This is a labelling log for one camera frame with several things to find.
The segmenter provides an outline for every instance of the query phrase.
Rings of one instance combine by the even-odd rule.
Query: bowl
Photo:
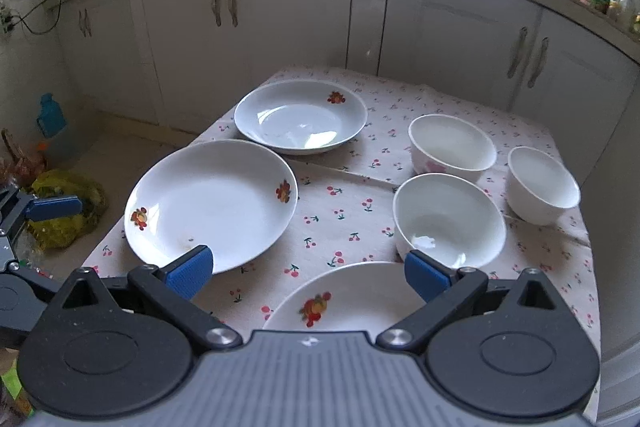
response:
[[[443,172],[477,182],[497,158],[494,142],[475,125],[446,114],[426,114],[409,126],[418,174]]]
[[[355,263],[311,279],[288,296],[265,330],[367,331],[372,341],[424,306],[400,263]]]
[[[394,196],[396,248],[404,260],[414,248],[459,268],[494,260],[506,240],[504,218],[473,183],[450,174],[421,174]]]
[[[133,189],[125,234],[144,263],[165,266],[197,245],[213,253],[213,273],[248,263],[282,235],[298,186],[276,153],[245,140],[180,149]]]
[[[531,147],[509,151],[507,202],[532,225],[551,225],[580,203],[580,187],[571,173],[545,152]]]
[[[350,140],[367,123],[362,99],[338,84],[284,80],[250,92],[234,112],[238,130],[276,152],[326,152]]]

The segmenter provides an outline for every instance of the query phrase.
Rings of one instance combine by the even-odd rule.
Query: metal bolt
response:
[[[207,331],[207,340],[216,346],[228,346],[238,339],[238,334],[234,330],[227,328],[213,328]]]
[[[390,346],[406,346],[413,339],[413,335],[409,331],[394,328],[381,333],[381,338]]]

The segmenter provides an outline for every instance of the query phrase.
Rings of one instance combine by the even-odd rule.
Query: plate with floral decoration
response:
[[[368,331],[372,341],[424,306],[404,280],[404,264],[373,261],[327,272],[300,286],[265,322],[265,330]]]
[[[356,136],[367,123],[367,107],[338,84],[299,78],[254,89],[238,103],[234,121],[248,139],[283,154],[307,155]]]
[[[298,186],[276,153],[245,140],[180,149],[133,189],[125,234],[142,261],[165,266],[197,245],[213,253],[213,273],[248,263],[282,235]]]

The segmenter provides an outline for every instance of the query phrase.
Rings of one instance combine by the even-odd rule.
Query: cabinet handle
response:
[[[518,66],[522,61],[522,57],[524,55],[524,43],[527,40],[527,33],[529,33],[529,29],[526,26],[520,29],[518,45],[516,47],[515,54],[513,55],[513,60],[511,60],[509,71],[507,71],[507,78],[513,78],[513,75],[516,74]]]
[[[236,0],[229,0],[228,2],[229,13],[231,13],[231,22],[234,27],[238,26],[238,5]]]
[[[542,45],[540,46],[540,55],[538,55],[538,64],[536,66],[536,70],[531,75],[529,82],[527,82],[527,87],[529,87],[529,89],[536,85],[536,80],[540,76],[540,73],[542,73],[542,70],[545,69],[546,51],[548,50],[548,48],[549,37],[545,37],[544,39],[542,39]]]
[[[80,10],[78,10],[78,26],[80,26],[82,36],[86,37],[86,29],[84,28],[84,23],[82,22],[82,12]]]
[[[216,16],[216,25],[221,26],[222,19],[220,18],[220,4],[218,3],[218,0],[211,0],[211,11],[213,12],[213,15]]]
[[[84,9],[84,27],[86,28],[86,32],[89,34],[89,36],[93,37],[91,33],[91,21],[89,20],[89,13],[87,12],[86,8]]]

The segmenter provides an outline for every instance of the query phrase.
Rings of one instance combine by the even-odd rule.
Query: white cabinet door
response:
[[[284,66],[346,64],[351,0],[143,2],[173,127],[203,131]]]
[[[639,72],[610,44],[545,10],[513,112],[549,128],[581,184],[620,120]]]
[[[143,82],[129,0],[73,0],[59,36],[73,80],[100,110],[158,123]]]
[[[525,0],[387,0],[378,74],[505,110],[540,10]]]

